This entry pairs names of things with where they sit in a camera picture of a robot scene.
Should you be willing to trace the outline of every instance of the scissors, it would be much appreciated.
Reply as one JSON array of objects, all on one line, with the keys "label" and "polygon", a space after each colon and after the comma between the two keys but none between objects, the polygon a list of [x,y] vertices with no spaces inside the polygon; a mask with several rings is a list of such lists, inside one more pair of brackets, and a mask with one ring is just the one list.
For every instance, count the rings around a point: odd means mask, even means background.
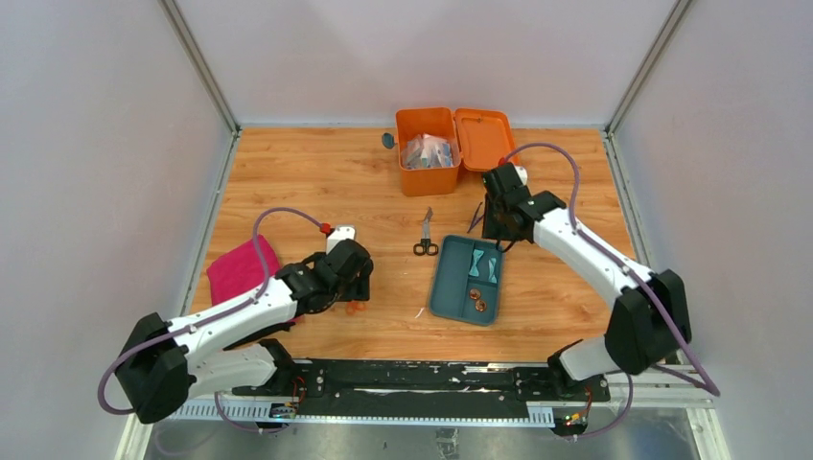
[{"label": "scissors", "polygon": [[436,256],[439,250],[437,244],[431,242],[430,239],[431,215],[432,211],[430,206],[427,210],[427,216],[424,218],[424,222],[422,224],[423,235],[421,236],[421,242],[417,242],[414,246],[412,246],[412,252],[416,256]]}]

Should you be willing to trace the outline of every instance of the wooden floor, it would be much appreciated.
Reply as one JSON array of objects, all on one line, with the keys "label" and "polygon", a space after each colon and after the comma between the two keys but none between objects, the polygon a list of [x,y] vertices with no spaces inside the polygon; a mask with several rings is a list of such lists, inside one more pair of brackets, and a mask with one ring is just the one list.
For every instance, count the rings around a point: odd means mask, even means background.
[{"label": "wooden floor", "polygon": [[[452,195],[405,197],[395,151],[382,147],[383,129],[253,128],[243,133],[206,257],[217,257],[251,236],[256,216],[271,206],[299,208],[333,225],[349,223],[375,262],[367,311],[344,305],[309,315],[276,336],[294,357],[542,361],[572,341],[603,334],[609,309],[565,264],[543,249],[517,243],[506,255],[499,317],[480,327],[433,316],[427,304],[436,258],[412,255],[431,206],[436,242],[463,235],[484,190],[466,172]],[[616,188],[597,130],[515,129],[517,145],[547,141],[579,164],[577,214],[621,252],[632,255]],[[573,176],[558,153],[522,154],[532,193],[551,190],[565,202]],[[294,215],[272,215],[261,227],[282,265],[324,250],[324,237]],[[479,227],[472,232],[479,232]],[[209,307],[201,273],[192,312]]]}]

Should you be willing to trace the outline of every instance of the metal floor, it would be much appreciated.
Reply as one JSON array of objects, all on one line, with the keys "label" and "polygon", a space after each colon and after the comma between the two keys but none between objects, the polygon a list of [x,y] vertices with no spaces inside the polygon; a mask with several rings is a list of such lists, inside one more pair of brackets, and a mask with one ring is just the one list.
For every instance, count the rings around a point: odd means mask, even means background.
[{"label": "metal floor", "polygon": [[[615,414],[591,411],[592,429]],[[683,409],[633,409],[627,419],[595,439],[566,442],[544,428],[448,428],[438,426],[292,425],[272,435],[240,432],[225,424],[176,421],[159,424],[164,450],[182,451],[216,434],[186,455],[166,456],[154,437],[146,459],[287,460],[506,460],[506,459],[650,459],[692,460],[699,455]]]}]

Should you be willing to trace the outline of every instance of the small blue object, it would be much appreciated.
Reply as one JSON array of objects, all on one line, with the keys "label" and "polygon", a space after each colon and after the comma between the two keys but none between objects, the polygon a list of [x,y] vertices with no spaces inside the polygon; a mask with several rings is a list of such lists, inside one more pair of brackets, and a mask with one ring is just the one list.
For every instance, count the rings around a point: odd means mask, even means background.
[{"label": "small blue object", "polygon": [[482,255],[483,251],[479,249],[472,251],[472,268],[469,270],[469,276],[480,276],[480,272],[477,270],[477,263],[480,262]]},{"label": "small blue object", "polygon": [[497,277],[494,276],[494,267],[497,266],[497,258],[492,257],[488,260],[488,281],[491,283],[497,282]]},{"label": "small blue object", "polygon": [[395,147],[395,137],[393,137],[392,134],[385,132],[382,135],[382,144],[384,147],[392,149]]}]

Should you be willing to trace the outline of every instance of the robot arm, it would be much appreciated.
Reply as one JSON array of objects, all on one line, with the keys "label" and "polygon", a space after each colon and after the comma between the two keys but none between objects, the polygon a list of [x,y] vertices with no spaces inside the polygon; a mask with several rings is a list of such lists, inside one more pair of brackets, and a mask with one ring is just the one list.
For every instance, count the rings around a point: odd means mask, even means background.
[{"label": "robot arm", "polygon": [[[630,270],[651,287],[666,305],[672,319],[691,339],[685,290],[681,278],[666,270],[655,273],[619,253],[576,220],[576,226],[601,249],[588,243],[573,228],[565,203],[551,192],[531,195],[527,172],[511,163],[483,175],[486,188],[483,237],[508,241],[507,249],[525,240],[539,245],[564,261],[601,296],[612,315],[607,332],[600,337],[579,340],[556,352],[548,365],[559,377],[565,392],[581,380],[617,370],[639,374],[678,350],[674,336]],[[620,258],[619,267],[605,254]]]},{"label": "robot arm", "polygon": [[[122,354],[161,334],[190,328],[135,354],[116,370],[139,420],[154,423],[188,399],[269,382],[278,366],[275,350],[262,343],[237,346],[287,329],[294,317],[321,313],[336,301],[369,300],[373,264],[355,236],[352,226],[337,227],[328,236],[326,252],[282,267],[259,297],[261,285],[200,313],[169,321],[152,313],[139,320]],[[250,305],[227,313],[250,299]],[[214,317],[218,319],[194,326]]]}]

